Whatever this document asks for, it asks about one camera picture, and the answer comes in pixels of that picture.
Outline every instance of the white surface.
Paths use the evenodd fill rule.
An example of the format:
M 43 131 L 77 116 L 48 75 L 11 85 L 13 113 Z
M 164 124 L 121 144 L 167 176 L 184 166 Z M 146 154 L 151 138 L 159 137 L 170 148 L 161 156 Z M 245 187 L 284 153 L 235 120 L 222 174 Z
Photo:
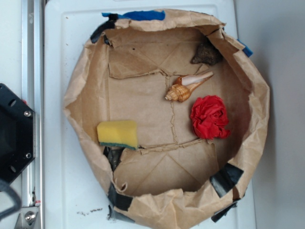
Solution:
M 253 178 L 257 229 L 305 228 L 305 1 L 236 0 L 239 38 L 271 87 L 265 151 Z
M 107 18 L 101 12 L 176 8 L 213 14 L 227 22 L 226 32 L 236 37 L 233 1 L 103 1 L 51 0 L 45 11 L 45 226 L 46 229 L 143 228 L 107 220 L 108 199 L 83 155 L 77 136 L 62 112 L 71 73 L 94 30 Z M 238 208 L 207 229 L 255 229 L 252 186 Z
M 21 96 L 21 1 L 0 3 L 0 83 Z M 21 195 L 21 176 L 11 185 Z M 0 192 L 0 211 L 12 206 L 12 201 Z M 17 221 L 15 213 L 0 222 L 0 229 L 13 228 Z

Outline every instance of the black tape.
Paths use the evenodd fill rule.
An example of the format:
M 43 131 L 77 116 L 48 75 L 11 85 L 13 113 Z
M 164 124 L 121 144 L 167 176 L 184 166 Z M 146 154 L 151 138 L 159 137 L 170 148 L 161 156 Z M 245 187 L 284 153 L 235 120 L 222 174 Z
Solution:
M 100 25 L 91 35 L 90 39 L 93 44 L 99 40 L 104 30 L 115 28 L 115 22 L 118 20 L 119 16 L 117 14 L 110 14 L 108 17 L 109 20 L 106 21 L 104 24 Z
M 111 149 L 110 147 L 105 147 L 104 155 L 108 158 L 108 161 L 111 165 L 111 169 L 114 171 L 116 167 L 119 165 L 120 158 L 122 155 L 124 148 L 122 149 Z
M 243 173 L 243 170 L 227 163 L 215 175 L 210 177 L 210 182 L 221 198 L 237 184 Z
M 214 216 L 211 217 L 211 220 L 216 223 L 218 220 L 220 220 L 223 216 L 225 216 L 228 211 L 231 208 L 235 208 L 237 207 L 237 202 L 234 202 L 233 204 L 231 204 L 230 206 L 228 206 L 227 208 L 223 209 L 222 211 L 216 213 Z
M 128 211 L 133 198 L 117 193 L 114 185 L 111 184 L 108 192 L 108 199 L 118 209 Z
M 123 215 L 122 213 L 117 212 L 116 210 L 113 209 L 113 205 L 109 205 L 109 214 L 108 214 L 108 220 L 110 220 L 110 218 L 113 219 L 118 219 L 118 220 L 122 220 L 125 222 L 130 222 L 130 223 L 134 223 L 135 221 L 132 220 L 131 218 Z

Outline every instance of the black device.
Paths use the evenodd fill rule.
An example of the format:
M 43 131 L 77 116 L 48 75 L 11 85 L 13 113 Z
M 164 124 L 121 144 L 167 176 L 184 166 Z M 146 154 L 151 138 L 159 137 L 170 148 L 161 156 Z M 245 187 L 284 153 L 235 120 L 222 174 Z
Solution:
M 34 111 L 0 83 L 0 178 L 13 180 L 34 159 Z

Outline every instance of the blue tape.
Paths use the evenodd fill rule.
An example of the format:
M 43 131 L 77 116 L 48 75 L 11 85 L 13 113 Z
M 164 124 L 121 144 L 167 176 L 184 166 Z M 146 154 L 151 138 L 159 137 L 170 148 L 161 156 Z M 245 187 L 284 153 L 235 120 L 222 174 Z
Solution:
M 244 43 L 242 43 L 239 39 L 237 39 L 237 40 L 245 46 L 245 48 L 243 49 L 243 52 L 247 55 L 247 57 L 252 56 L 252 54 L 253 54 L 252 50 L 249 49 L 249 47 L 247 45 L 245 45 Z
M 102 13 L 103 17 L 108 17 L 112 13 Z M 123 15 L 118 14 L 119 19 L 131 19 L 135 21 L 151 21 L 151 20 L 164 20 L 165 12 L 150 11 L 133 11 Z

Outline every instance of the white wall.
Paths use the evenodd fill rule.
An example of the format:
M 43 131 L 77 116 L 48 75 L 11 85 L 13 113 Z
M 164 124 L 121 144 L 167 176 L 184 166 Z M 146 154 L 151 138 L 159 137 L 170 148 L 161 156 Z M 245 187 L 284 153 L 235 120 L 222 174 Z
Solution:
M 305 228 L 305 1 L 235 0 L 239 38 L 271 87 L 253 178 L 257 229 Z

